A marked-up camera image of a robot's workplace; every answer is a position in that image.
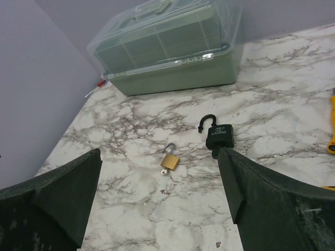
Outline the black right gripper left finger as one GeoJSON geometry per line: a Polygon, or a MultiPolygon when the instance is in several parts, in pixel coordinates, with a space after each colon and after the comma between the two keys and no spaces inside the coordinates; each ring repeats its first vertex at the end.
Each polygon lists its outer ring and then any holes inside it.
{"type": "Polygon", "coordinates": [[[97,190],[100,149],[1,190],[1,250],[78,250],[97,190]]]}

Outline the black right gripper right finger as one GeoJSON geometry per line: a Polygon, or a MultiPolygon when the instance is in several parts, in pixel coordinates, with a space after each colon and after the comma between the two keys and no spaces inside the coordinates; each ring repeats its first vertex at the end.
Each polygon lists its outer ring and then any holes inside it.
{"type": "Polygon", "coordinates": [[[334,250],[334,191],[221,148],[218,166],[244,250],[334,250]]]}

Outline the black Kaijing padlock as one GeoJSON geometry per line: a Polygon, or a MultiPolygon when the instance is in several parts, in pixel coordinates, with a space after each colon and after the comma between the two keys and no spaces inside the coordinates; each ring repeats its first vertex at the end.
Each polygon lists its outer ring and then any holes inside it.
{"type": "Polygon", "coordinates": [[[206,147],[212,151],[213,159],[217,159],[219,151],[222,147],[233,148],[235,140],[233,137],[233,126],[231,124],[217,125],[217,118],[213,114],[208,114],[202,117],[198,126],[198,132],[201,133],[204,129],[203,124],[207,119],[212,119],[211,127],[208,129],[206,147]]]}

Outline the small brass padlock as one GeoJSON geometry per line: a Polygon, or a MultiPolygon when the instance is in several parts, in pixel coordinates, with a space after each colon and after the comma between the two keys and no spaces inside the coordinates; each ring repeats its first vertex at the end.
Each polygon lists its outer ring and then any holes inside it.
{"type": "Polygon", "coordinates": [[[163,153],[166,153],[163,161],[161,162],[161,167],[163,169],[168,169],[169,171],[174,171],[177,167],[177,165],[180,162],[180,158],[173,155],[173,152],[175,150],[175,144],[170,142],[168,143],[164,149],[163,153]]]}

